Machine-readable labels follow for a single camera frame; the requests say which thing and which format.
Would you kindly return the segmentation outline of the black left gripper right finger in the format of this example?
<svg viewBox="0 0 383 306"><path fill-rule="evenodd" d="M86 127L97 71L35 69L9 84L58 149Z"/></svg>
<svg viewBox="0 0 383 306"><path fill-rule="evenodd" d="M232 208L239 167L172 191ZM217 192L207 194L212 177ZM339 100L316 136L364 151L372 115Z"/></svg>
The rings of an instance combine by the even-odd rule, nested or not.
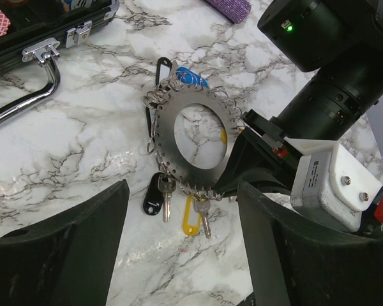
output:
<svg viewBox="0 0 383 306"><path fill-rule="evenodd" d="M246 182L237 199L257 305L383 305L383 231L327 228Z"/></svg>

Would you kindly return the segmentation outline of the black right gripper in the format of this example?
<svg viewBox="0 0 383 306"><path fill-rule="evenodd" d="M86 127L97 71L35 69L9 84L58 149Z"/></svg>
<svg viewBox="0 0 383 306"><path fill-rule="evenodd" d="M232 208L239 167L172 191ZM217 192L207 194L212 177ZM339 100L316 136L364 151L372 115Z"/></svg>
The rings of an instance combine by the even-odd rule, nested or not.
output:
<svg viewBox="0 0 383 306"><path fill-rule="evenodd" d="M300 153L284 140L338 140L383 95L383 69L319 71L276 117L250 110L214 191L235 196L247 182L262 193L289 195Z"/></svg>

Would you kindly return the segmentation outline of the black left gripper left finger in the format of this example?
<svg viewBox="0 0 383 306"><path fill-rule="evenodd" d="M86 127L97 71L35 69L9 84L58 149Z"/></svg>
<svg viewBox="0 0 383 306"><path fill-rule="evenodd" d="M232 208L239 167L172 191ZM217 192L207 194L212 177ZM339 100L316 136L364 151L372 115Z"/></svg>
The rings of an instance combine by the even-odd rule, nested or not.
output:
<svg viewBox="0 0 383 306"><path fill-rule="evenodd" d="M87 201L0 238L0 305L105 305L130 190Z"/></svg>

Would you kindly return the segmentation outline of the round metal key ring disc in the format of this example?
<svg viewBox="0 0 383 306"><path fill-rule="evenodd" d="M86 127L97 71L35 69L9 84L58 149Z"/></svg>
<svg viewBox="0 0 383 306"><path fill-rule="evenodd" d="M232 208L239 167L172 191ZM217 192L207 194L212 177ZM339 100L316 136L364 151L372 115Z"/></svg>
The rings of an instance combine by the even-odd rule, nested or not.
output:
<svg viewBox="0 0 383 306"><path fill-rule="evenodd" d="M241 130L241 109L222 87L188 85L176 73L163 79L143 99L151 109L152 138L147 152L159 169L187 194L221 200L214 191ZM220 134L227 132L225 145Z"/></svg>

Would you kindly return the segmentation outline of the yellow key tag inner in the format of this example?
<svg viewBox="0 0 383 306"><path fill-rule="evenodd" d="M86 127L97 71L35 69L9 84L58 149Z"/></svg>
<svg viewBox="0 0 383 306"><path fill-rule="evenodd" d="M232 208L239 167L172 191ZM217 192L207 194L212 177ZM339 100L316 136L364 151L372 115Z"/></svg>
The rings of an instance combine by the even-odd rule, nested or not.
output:
<svg viewBox="0 0 383 306"><path fill-rule="evenodd" d="M225 145L228 144L228 140L227 140L227 132L226 132L226 130L222 130L222 131L221 131L220 139L221 139L221 141L222 141Z"/></svg>

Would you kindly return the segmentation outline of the yellow key tag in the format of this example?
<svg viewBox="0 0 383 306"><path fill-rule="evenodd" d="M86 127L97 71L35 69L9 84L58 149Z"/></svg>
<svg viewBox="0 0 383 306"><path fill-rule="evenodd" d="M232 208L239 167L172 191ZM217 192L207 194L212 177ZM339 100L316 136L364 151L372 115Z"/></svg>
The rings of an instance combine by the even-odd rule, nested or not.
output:
<svg viewBox="0 0 383 306"><path fill-rule="evenodd" d="M222 141L225 145L228 144L228 140L227 140L227 132L226 132L226 130L222 130L222 131L221 131L220 139L221 139L221 141Z"/></svg>
<svg viewBox="0 0 383 306"><path fill-rule="evenodd" d="M201 216L195 211L195 198L187 197L183 215L182 229L185 235L194 237L200 231Z"/></svg>

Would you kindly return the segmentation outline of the yellow key tag upper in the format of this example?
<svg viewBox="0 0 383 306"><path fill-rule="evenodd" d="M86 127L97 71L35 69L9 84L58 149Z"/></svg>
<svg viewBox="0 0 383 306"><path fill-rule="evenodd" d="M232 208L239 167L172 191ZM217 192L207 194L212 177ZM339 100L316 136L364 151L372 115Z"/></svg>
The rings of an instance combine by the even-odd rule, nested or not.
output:
<svg viewBox="0 0 383 306"><path fill-rule="evenodd" d="M195 211L195 198L187 197L183 215L182 229L185 235L194 237L200 231L201 216Z"/></svg>

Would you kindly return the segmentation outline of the black key tag lower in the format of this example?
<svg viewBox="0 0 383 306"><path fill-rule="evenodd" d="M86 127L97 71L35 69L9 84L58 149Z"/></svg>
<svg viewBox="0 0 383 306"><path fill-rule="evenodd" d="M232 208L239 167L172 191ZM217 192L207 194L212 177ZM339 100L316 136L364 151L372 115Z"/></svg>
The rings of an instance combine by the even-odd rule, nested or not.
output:
<svg viewBox="0 0 383 306"><path fill-rule="evenodd" d="M142 203L143 211L147 215L157 215L163 206L163 194L158 189L158 181L162 173L155 173L150 180L144 201Z"/></svg>

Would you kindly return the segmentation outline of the black key tag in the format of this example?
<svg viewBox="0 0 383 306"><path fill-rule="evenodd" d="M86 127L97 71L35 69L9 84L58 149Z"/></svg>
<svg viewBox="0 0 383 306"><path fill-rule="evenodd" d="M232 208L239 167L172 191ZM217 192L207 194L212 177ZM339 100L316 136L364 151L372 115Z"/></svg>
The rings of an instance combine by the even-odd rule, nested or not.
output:
<svg viewBox="0 0 383 306"><path fill-rule="evenodd" d="M152 118L151 118L151 109L146 107L146 122L147 122L147 130L149 137L152 138Z"/></svg>
<svg viewBox="0 0 383 306"><path fill-rule="evenodd" d="M163 194L158 189L158 181L162 173L155 173L150 180L144 201L142 203L143 211L147 215L157 215L163 206Z"/></svg>

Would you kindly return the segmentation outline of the blue key tag on disc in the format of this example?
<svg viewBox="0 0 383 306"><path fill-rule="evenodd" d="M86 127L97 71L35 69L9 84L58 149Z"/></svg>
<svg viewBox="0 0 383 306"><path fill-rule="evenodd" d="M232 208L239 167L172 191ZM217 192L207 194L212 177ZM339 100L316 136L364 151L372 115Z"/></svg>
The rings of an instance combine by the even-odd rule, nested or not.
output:
<svg viewBox="0 0 383 306"><path fill-rule="evenodd" d="M176 77L184 84L198 85L201 87L209 88L208 82L200 75L186 67L178 67L176 69Z"/></svg>

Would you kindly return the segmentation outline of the black key tag upper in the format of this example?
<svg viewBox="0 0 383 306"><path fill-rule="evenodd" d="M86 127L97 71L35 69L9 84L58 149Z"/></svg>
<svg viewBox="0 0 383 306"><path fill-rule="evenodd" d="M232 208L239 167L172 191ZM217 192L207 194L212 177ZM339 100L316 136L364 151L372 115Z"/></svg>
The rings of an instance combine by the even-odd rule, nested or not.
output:
<svg viewBox="0 0 383 306"><path fill-rule="evenodd" d="M152 118L151 118L151 109L146 107L146 122L147 122L147 130L149 137L152 138Z"/></svg>

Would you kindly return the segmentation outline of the clear key tag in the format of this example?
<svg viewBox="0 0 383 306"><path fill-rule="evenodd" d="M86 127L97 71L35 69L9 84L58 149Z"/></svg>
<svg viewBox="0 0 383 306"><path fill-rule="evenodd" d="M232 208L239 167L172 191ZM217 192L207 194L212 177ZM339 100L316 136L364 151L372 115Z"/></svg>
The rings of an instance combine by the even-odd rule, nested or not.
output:
<svg viewBox="0 0 383 306"><path fill-rule="evenodd" d="M172 62L168 58L159 58L156 64L155 84L158 85L163 79L167 78L170 75L171 69Z"/></svg>

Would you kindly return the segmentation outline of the purple glitter microphone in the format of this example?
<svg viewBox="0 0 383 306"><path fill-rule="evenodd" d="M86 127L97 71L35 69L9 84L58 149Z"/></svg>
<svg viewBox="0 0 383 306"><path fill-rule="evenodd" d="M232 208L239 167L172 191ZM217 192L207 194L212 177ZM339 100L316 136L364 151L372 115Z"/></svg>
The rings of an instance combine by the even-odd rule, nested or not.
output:
<svg viewBox="0 0 383 306"><path fill-rule="evenodd" d="M206 2L235 24L244 22L252 9L247 0L206 0Z"/></svg>

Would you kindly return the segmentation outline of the black poker chip case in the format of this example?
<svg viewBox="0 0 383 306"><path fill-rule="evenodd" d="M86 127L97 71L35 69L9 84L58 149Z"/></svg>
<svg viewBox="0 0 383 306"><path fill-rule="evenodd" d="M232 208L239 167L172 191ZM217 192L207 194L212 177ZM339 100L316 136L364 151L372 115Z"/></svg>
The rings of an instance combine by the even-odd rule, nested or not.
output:
<svg viewBox="0 0 383 306"><path fill-rule="evenodd" d="M0 76L28 62L47 74L42 89L0 108L0 126L51 97L61 81L59 49L83 44L113 20L119 7L119 1L0 1L11 22L0 37Z"/></svg>

